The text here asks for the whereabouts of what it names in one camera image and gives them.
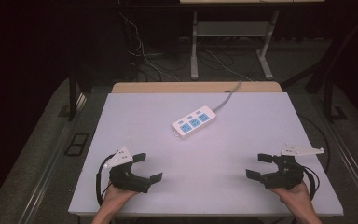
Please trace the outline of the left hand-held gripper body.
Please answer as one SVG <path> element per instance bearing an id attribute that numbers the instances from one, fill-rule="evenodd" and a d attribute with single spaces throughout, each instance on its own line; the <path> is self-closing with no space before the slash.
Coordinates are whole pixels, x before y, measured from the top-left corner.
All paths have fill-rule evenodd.
<path id="1" fill-rule="evenodd" d="M 135 175 L 131 168 L 136 162 L 127 147 L 117 150 L 103 165 L 109 170 L 109 180 L 114 187 L 123 190 L 147 193 L 150 186 L 149 178 Z"/>

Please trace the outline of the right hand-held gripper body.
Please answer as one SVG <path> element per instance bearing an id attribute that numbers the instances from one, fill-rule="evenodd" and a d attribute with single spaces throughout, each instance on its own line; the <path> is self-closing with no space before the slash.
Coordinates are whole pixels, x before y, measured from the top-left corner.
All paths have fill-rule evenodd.
<path id="1" fill-rule="evenodd" d="M 280 155 L 272 155 L 273 163 L 278 167 L 275 173 L 264 174 L 260 182 L 267 189 L 285 188 L 292 189 L 303 181 L 306 175 L 310 182 L 310 189 L 317 190 L 320 186 L 319 177 L 305 165 L 296 161 L 296 157 L 323 154 L 324 149 L 314 147 L 303 147 L 286 143 L 280 151 Z"/>

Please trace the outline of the person's left hand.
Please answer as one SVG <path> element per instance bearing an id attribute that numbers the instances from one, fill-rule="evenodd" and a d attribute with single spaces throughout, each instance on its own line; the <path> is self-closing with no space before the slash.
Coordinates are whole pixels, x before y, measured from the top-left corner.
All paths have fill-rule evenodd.
<path id="1" fill-rule="evenodd" d="M 101 208 L 109 214 L 116 214 L 136 194 L 136 191 L 118 189 L 109 183 Z"/>

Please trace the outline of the person's right hand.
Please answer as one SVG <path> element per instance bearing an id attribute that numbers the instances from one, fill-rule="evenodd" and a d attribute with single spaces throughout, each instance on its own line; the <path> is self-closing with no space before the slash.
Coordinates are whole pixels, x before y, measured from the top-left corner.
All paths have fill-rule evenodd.
<path id="1" fill-rule="evenodd" d="M 295 216 L 306 216 L 314 211 L 307 185 L 302 182 L 292 189 L 276 188 L 271 192 L 279 196 L 282 203 Z"/>

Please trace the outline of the white board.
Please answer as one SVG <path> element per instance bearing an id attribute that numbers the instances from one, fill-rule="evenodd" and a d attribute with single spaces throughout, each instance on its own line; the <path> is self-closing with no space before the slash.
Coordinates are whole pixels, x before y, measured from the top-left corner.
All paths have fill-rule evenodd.
<path id="1" fill-rule="evenodd" d="M 207 105 L 216 120 L 186 139 L 172 124 Z M 145 153 L 136 175 L 162 179 L 132 198 L 123 217 L 283 217 L 287 208 L 247 169 L 272 173 L 259 153 L 278 155 L 285 144 L 309 147 L 289 96 L 283 92 L 111 93 L 107 96 L 69 211 L 92 216 L 99 205 L 95 177 L 122 147 Z"/>

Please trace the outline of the white power strip blue sockets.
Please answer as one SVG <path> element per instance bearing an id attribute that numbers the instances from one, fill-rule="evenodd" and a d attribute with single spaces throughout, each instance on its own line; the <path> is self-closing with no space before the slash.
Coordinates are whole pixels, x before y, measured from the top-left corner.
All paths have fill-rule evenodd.
<path id="1" fill-rule="evenodd" d="M 186 139 L 212 124 L 215 120 L 215 112 L 209 106 L 204 105 L 175 121 L 172 124 L 173 133 L 180 139 Z"/>

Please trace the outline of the wooden table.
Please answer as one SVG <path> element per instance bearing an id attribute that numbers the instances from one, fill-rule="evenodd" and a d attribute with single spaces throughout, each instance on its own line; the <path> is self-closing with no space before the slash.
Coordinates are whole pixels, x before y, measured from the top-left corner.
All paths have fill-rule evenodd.
<path id="1" fill-rule="evenodd" d="M 121 82 L 113 86 L 112 93 L 194 93 L 194 92 L 282 92 L 279 83 L 255 82 Z"/>

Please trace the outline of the black metal stand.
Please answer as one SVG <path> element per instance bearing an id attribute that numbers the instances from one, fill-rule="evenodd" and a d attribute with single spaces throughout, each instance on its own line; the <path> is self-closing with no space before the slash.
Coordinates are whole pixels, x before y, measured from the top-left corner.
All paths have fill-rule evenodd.
<path id="1" fill-rule="evenodd" d="M 338 119 L 346 119 L 344 112 L 339 109 L 334 115 L 332 111 L 334 78 L 333 68 L 337 65 L 340 55 L 349 45 L 358 31 L 358 22 L 344 35 L 334 38 L 322 59 L 316 63 L 316 68 L 306 85 L 308 93 L 317 93 L 324 88 L 323 114 L 333 123 Z"/>
<path id="2" fill-rule="evenodd" d="M 89 90 L 90 85 L 85 72 L 81 68 L 72 67 L 69 70 L 69 105 L 60 112 L 61 117 L 67 117 L 72 121 L 77 113 L 78 98 L 81 93 Z"/>

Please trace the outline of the black floor socket frame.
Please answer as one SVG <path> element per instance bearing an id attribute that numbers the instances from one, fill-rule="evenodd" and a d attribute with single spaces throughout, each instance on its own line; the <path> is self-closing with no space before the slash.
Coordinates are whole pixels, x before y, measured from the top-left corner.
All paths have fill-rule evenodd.
<path id="1" fill-rule="evenodd" d="M 69 157 L 81 156 L 89 136 L 88 133 L 75 133 L 67 149 L 64 151 L 64 155 Z"/>

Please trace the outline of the metal floor rail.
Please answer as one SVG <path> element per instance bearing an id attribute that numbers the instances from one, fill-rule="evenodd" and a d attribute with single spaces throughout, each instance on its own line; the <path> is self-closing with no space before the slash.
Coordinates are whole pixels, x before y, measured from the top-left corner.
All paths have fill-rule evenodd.
<path id="1" fill-rule="evenodd" d="M 358 188 L 358 163 L 350 153 L 350 148 L 345 144 L 343 137 L 339 134 L 337 127 L 327 121 L 325 126 L 332 135 L 334 142 L 337 146 L 337 152 L 345 164 L 355 186 Z"/>
<path id="2" fill-rule="evenodd" d="M 48 102 L 19 159 L 32 190 L 25 200 L 18 224 L 32 224 L 75 125 L 70 109 L 73 105 L 75 110 L 82 110 L 86 102 L 83 93 L 75 99 L 68 97 L 66 101 L 56 94 Z"/>

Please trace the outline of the grey metal desk frame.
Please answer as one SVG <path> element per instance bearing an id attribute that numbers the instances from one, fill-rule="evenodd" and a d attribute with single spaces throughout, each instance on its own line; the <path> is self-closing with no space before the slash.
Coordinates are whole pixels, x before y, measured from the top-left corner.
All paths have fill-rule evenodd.
<path id="1" fill-rule="evenodd" d="M 273 75 L 269 68 L 266 54 L 272 39 L 280 12 L 273 11 L 269 21 L 200 21 L 199 13 L 193 13 L 190 78 L 199 79 L 197 40 L 199 37 L 263 37 L 263 46 L 256 51 L 256 56 L 267 80 Z"/>

